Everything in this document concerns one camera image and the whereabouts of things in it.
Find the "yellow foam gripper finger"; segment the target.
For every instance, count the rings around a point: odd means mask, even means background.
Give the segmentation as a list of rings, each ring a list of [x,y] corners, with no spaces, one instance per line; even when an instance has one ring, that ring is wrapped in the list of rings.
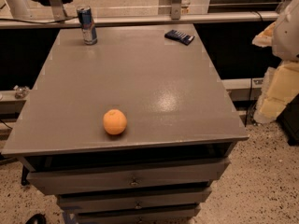
[[[258,123],[270,123],[299,94],[299,30],[290,22],[273,22],[256,35],[252,44],[271,47],[281,59],[277,68],[264,74],[262,94],[258,98],[253,118]]]

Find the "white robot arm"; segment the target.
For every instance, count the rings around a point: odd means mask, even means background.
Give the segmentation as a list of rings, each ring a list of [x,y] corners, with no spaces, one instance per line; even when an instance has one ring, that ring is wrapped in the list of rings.
[[[278,19],[256,35],[252,44],[271,47],[281,60],[277,68],[268,68],[263,78],[253,118],[258,123],[277,119],[299,94],[299,0],[291,0]]]

